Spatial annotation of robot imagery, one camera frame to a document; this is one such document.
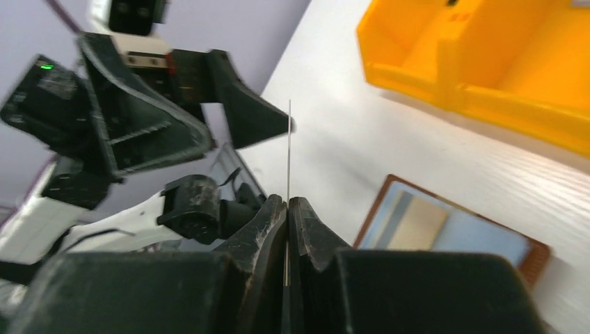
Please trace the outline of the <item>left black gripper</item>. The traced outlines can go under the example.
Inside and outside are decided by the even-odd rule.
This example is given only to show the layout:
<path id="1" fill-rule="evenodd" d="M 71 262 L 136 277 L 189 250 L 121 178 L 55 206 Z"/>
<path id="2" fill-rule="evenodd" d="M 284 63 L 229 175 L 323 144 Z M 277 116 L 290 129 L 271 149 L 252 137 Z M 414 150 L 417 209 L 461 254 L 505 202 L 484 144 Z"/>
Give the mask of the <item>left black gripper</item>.
<path id="1" fill-rule="evenodd" d="M 40 55 L 1 109 L 58 156 L 42 196 L 94 209 L 112 183 L 213 148 L 207 126 L 174 103 L 164 69 L 132 69 L 109 35 L 82 33 L 77 44 L 86 78 Z"/>

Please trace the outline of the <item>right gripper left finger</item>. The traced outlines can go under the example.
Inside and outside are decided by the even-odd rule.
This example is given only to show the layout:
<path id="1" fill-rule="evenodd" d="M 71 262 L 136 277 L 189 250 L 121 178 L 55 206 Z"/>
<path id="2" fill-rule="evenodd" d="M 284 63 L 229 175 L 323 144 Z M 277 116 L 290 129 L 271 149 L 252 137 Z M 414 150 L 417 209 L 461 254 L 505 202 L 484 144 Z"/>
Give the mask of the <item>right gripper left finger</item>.
<path id="1" fill-rule="evenodd" d="M 209 252 L 80 252 L 41 268 L 11 333 L 279 333 L 287 208 Z"/>

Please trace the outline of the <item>thin card edge-on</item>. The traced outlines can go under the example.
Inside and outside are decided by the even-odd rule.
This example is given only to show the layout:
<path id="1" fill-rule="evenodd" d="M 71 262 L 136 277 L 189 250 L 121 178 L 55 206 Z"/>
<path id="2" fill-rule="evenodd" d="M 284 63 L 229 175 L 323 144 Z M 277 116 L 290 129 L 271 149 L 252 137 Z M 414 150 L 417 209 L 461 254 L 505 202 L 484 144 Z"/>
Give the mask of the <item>thin card edge-on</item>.
<path id="1" fill-rule="evenodd" d="M 288 131 L 287 131 L 287 200 L 286 200 L 286 208 L 289 209 L 289 201 L 290 201 L 290 175 L 291 175 L 291 146 L 292 146 L 292 100 L 288 100 L 288 108 L 287 108 L 289 122 L 288 122 Z M 284 270 L 284 286 L 290 286 L 290 259 L 289 259 L 289 215 L 287 215 L 287 239 L 285 243 L 285 270 Z"/>

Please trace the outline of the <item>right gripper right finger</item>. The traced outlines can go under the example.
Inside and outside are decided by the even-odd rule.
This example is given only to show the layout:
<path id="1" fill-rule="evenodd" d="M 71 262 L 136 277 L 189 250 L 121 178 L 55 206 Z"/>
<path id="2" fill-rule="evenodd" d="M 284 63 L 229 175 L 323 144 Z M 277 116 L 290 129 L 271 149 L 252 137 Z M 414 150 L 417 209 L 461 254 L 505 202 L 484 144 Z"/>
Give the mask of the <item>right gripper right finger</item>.
<path id="1" fill-rule="evenodd" d="M 289 201 L 293 333 L 544 333 L 523 279 L 479 253 L 356 250 Z"/>

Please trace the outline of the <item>gold numbered card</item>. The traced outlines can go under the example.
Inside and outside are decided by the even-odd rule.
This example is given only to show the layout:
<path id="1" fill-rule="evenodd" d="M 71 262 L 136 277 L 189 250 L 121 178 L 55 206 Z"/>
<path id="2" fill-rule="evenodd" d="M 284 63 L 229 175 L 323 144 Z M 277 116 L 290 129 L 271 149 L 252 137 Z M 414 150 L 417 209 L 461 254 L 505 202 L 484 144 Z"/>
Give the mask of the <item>gold numbered card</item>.
<path id="1" fill-rule="evenodd" d="M 449 210 L 413 196 L 403 210 L 401 219 L 387 249 L 427 251 L 440 234 L 449 216 Z"/>

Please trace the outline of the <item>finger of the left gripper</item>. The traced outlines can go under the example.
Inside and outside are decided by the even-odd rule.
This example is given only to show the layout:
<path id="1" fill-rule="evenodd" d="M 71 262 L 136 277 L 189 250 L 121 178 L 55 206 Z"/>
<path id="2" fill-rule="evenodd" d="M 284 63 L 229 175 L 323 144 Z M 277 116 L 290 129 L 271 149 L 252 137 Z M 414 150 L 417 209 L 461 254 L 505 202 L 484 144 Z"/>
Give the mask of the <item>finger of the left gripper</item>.
<path id="1" fill-rule="evenodd" d="M 234 148 L 247 148 L 288 132 L 291 116 L 251 90 L 237 75 L 226 51 L 209 51 L 205 65 L 211 89 L 205 101 L 223 106 Z"/>

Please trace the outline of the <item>brown leather card holder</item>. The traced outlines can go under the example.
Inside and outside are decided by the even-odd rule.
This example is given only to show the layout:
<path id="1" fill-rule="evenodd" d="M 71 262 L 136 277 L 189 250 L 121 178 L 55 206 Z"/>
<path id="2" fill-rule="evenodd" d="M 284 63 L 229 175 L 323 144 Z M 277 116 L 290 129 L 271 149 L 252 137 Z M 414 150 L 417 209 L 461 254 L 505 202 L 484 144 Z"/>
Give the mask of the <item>brown leather card holder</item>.
<path id="1" fill-rule="evenodd" d="M 504 257 L 531 286 L 542 276 L 552 255 L 548 245 L 394 175 L 386 177 L 353 245 L 361 249 L 387 249 L 413 196 L 449 210 L 440 234 L 428 251 Z"/>

